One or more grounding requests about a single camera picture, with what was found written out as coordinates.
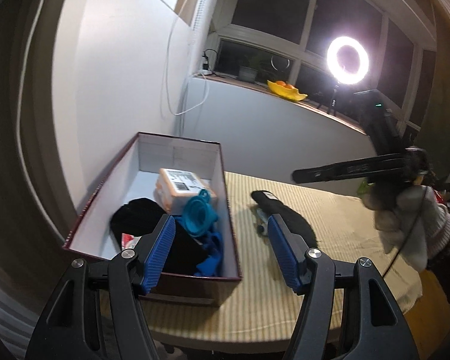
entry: beige tablecloth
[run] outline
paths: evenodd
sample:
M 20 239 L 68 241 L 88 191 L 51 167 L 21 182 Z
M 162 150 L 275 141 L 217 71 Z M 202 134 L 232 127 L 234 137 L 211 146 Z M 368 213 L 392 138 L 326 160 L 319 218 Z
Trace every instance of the beige tablecloth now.
M 226 173 L 226 183 L 243 280 L 219 309 L 143 301 L 154 339 L 232 353 L 287 347 L 303 297 L 285 285 L 268 239 L 256 233 L 250 210 L 254 205 L 252 191 L 268 190 L 306 218 L 317 235 L 319 248 L 333 259 L 355 262 L 367 256 L 383 272 L 392 258 L 383 253 L 372 213 L 358 198 L 235 173 Z M 401 258 L 386 282 L 403 312 L 411 309 L 422 294 L 418 273 Z M 342 291 L 336 290 L 332 337 L 338 333 L 342 302 Z

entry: yellow fruit bowl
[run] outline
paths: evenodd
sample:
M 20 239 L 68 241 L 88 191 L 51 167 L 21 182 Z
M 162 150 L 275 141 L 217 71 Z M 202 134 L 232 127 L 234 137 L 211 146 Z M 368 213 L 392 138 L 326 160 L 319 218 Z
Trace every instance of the yellow fruit bowl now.
M 285 88 L 282 85 L 275 84 L 269 80 L 267 80 L 267 85 L 273 93 L 287 100 L 300 101 L 308 96 L 307 94 L 299 93 L 297 88 Z

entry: barcode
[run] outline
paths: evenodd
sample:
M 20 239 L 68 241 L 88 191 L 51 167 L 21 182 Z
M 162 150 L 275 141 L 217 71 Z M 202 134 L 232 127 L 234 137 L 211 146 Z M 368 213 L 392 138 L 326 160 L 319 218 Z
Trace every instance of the barcode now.
M 179 191 L 189 191 L 185 183 L 175 183 L 176 189 Z

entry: blue gripper pad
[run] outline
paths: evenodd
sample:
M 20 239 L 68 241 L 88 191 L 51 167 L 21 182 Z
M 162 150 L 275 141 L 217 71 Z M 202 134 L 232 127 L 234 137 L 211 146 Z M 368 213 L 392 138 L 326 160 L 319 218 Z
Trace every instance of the blue gripper pad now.
M 306 271 L 307 244 L 300 235 L 290 232 L 278 214 L 274 214 L 268 219 L 267 230 L 271 247 L 286 285 L 295 293 L 301 292 L 300 289 L 307 284 L 301 278 Z
M 163 225 L 163 229 L 157 237 L 148 258 L 143 263 L 143 281 L 141 287 L 145 294 L 149 293 L 157 285 L 174 237 L 175 220 L 170 216 Z

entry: metal screw cap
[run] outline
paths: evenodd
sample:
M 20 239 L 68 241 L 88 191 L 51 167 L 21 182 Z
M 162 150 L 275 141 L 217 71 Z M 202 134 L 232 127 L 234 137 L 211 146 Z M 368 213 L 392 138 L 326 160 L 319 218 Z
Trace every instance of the metal screw cap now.
M 364 266 L 365 268 L 368 268 L 369 266 L 372 266 L 372 260 L 370 260 L 367 257 L 361 257 L 359 259 L 359 263 L 361 266 Z
M 74 267 L 74 268 L 80 268 L 82 265 L 83 265 L 82 259 L 74 259 L 72 261 L 72 267 Z
M 308 251 L 308 255 L 314 259 L 318 259 L 322 255 L 322 252 L 314 247 Z
M 135 252 L 133 251 L 133 249 L 125 249 L 122 252 L 122 257 L 124 259 L 131 259 L 133 256 L 135 256 Z

